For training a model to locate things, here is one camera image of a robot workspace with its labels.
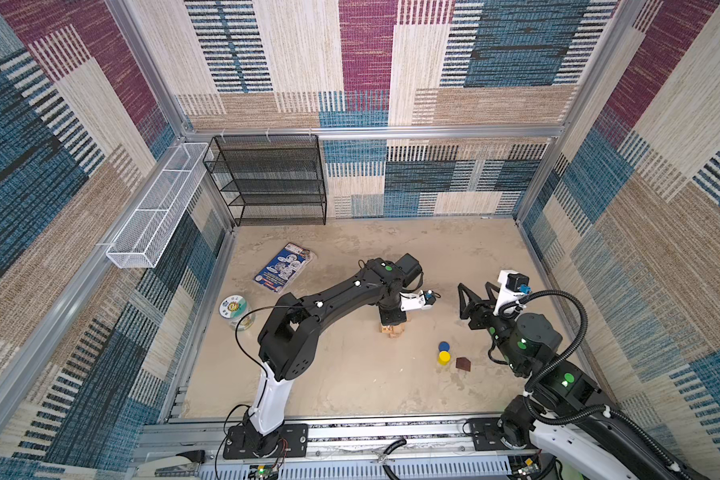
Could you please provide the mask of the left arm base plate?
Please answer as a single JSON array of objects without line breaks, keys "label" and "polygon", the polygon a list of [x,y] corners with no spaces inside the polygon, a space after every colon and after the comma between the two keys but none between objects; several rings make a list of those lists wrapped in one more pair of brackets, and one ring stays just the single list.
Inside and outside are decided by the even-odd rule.
[{"label": "left arm base plate", "polygon": [[308,433],[306,423],[284,423],[267,435],[260,434],[248,424],[233,426],[221,456],[224,460],[302,458],[306,456]]}]

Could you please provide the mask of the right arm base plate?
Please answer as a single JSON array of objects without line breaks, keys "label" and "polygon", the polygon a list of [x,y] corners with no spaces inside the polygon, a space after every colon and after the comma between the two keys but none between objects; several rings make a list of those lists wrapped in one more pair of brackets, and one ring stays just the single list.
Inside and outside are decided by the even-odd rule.
[{"label": "right arm base plate", "polygon": [[477,417],[469,419],[464,427],[476,451],[508,451],[534,449],[528,425],[503,417]]}]

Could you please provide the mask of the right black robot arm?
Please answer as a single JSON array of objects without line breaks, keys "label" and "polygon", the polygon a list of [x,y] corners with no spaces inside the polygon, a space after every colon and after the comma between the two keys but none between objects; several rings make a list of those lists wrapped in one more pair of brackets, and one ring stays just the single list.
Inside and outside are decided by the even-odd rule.
[{"label": "right black robot arm", "polygon": [[[472,330],[485,330],[492,351],[524,379],[524,390],[492,422],[475,420],[475,439],[498,438],[509,449],[535,447],[595,479],[700,479],[702,473],[672,454],[639,426],[570,362],[585,339],[589,319],[574,295],[547,289],[533,292],[528,278],[508,273],[499,285],[487,283],[486,297],[459,284],[459,316]],[[579,315],[576,335],[565,350],[562,336],[542,314],[526,306],[544,297],[572,303]]]}]

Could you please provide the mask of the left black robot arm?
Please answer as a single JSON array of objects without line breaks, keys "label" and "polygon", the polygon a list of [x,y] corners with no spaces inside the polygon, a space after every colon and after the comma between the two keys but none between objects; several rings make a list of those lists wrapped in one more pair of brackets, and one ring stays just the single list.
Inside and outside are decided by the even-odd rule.
[{"label": "left black robot arm", "polygon": [[246,446],[256,456],[282,444],[285,407],[293,382],[313,363],[320,336],[355,310],[373,306],[383,326],[399,326],[407,313],[431,308],[439,295],[422,287],[423,269],[410,254],[393,262],[373,258],[348,279],[319,293],[282,295],[258,337],[259,353],[250,359],[260,369],[256,397],[243,415]]}]

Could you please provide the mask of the yellow cylinder block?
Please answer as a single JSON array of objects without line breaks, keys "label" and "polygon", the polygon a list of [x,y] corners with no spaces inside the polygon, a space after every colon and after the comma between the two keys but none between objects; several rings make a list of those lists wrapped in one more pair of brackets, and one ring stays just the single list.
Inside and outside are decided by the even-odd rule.
[{"label": "yellow cylinder block", "polygon": [[448,351],[441,351],[438,354],[438,363],[440,365],[447,365],[451,360],[451,355]]}]

